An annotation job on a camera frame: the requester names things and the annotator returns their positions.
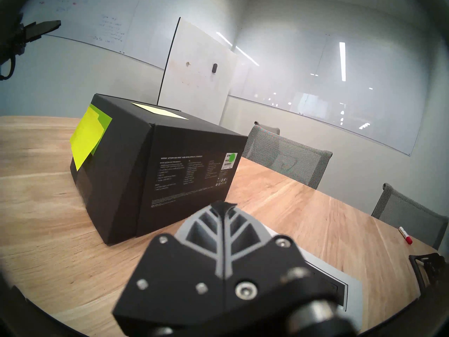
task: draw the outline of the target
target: gray gripper part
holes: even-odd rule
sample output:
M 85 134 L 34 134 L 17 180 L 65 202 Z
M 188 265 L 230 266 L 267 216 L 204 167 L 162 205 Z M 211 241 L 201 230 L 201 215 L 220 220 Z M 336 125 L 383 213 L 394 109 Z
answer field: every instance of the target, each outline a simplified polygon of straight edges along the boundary
M 227 279 L 233 273 L 233 261 L 264 246 L 271 235 L 260 221 L 237 207 L 230 208 L 223 220 L 208 205 L 186 219 L 175 238 L 215 259 L 215 275 Z

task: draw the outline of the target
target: black box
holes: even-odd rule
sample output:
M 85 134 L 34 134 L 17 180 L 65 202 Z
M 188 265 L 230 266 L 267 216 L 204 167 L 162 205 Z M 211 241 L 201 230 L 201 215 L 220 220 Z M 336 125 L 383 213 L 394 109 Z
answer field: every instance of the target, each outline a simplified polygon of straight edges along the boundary
M 158 115 L 95 94 L 112 118 L 95 154 L 71 173 L 103 241 L 117 244 L 180 221 L 225 200 L 247 137 L 181 111 Z

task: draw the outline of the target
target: chair backrest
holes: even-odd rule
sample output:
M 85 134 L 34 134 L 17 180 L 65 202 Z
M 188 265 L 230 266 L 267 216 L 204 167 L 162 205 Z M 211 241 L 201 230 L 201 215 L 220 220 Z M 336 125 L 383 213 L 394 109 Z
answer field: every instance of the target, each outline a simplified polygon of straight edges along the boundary
M 262 128 L 264 128 L 265 130 L 268 130 L 269 132 L 275 133 L 277 135 L 281 135 L 281 130 L 279 128 L 275 128 L 275 127 L 269 127 L 265 124 L 260 124 L 259 122 L 254 122 L 255 125 L 260 125 Z
M 448 217 L 442 216 L 384 183 L 372 217 L 399 228 L 423 243 L 438 249 L 446 232 Z
M 332 152 L 296 143 L 255 125 L 242 156 L 317 189 Z

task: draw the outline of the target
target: table surface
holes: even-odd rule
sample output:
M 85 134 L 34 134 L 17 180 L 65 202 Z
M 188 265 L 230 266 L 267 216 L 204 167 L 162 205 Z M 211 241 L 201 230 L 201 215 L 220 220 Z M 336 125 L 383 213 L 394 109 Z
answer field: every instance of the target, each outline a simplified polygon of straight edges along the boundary
M 0 257 L 10 283 L 89 336 L 123 336 L 111 311 L 149 241 L 106 246 L 70 174 L 79 119 L 0 117 Z M 227 201 L 363 285 L 366 330 L 419 296 L 409 255 L 433 253 L 339 200 L 242 158 Z

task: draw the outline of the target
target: whiteboard marker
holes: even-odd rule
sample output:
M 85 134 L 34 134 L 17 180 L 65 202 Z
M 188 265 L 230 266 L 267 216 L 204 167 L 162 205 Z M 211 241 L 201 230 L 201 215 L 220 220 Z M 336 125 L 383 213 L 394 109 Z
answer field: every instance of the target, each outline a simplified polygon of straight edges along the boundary
M 412 238 L 410 238 L 410 236 L 402 227 L 399 227 L 399 232 L 401 232 L 402 236 L 406 239 L 407 244 L 410 245 L 413 243 Z

